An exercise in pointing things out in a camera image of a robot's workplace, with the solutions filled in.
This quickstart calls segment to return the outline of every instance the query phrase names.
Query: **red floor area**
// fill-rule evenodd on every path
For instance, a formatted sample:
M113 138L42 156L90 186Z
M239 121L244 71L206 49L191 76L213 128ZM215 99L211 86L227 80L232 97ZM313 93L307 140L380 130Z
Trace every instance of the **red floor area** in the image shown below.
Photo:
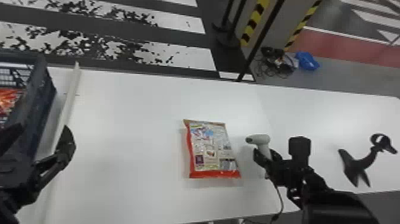
M400 68L400 46L389 46L312 30L303 30L289 51L306 51L317 57Z

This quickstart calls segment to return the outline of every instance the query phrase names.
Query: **plastic crate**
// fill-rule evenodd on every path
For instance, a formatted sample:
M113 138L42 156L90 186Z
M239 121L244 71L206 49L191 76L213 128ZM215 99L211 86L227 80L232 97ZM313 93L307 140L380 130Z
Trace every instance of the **plastic crate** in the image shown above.
M25 131L9 152L27 154L32 159L36 155L56 94L44 56L35 56L0 51L0 62L27 64L26 68L0 67L0 89L11 88L21 92L11 112L0 114L0 126L21 123L25 127Z

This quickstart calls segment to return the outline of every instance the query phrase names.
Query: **yellow and black hazard stripe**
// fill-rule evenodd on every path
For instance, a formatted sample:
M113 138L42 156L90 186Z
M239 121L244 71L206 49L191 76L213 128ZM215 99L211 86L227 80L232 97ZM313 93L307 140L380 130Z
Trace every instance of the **yellow and black hazard stripe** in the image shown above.
M261 16L269 4L270 4L270 0L258 0L257 1L257 4L253 10L253 13L251 14L250 20L249 20L249 22L245 28L245 31L242 35L242 38L240 39L242 46L247 46L249 44L251 36L253 35L255 28L257 27L257 24L260 22Z
M293 45L296 38L299 36L301 30L307 24L308 20L314 15L315 11L317 10L318 6L320 6L321 2L322 2L322 0L316 1L314 3L314 5L312 5L312 7L307 11L304 19L297 26L295 32L292 34L292 36L289 38L287 44L285 45L285 48L284 48L285 51L288 51L288 49Z

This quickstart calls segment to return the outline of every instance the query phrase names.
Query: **blue bag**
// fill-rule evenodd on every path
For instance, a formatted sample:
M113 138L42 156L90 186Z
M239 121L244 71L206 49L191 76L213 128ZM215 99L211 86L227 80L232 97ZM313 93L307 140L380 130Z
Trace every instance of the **blue bag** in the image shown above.
M320 64L314 60L313 56L308 52L297 52L295 58L299 60L299 66L303 69L314 71L320 67Z

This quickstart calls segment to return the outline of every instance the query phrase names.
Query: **snack bag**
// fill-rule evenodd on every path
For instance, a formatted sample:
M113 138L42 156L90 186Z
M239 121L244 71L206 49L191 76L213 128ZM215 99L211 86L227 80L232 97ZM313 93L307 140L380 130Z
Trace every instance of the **snack bag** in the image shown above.
M190 178L240 178L224 123L186 120Z

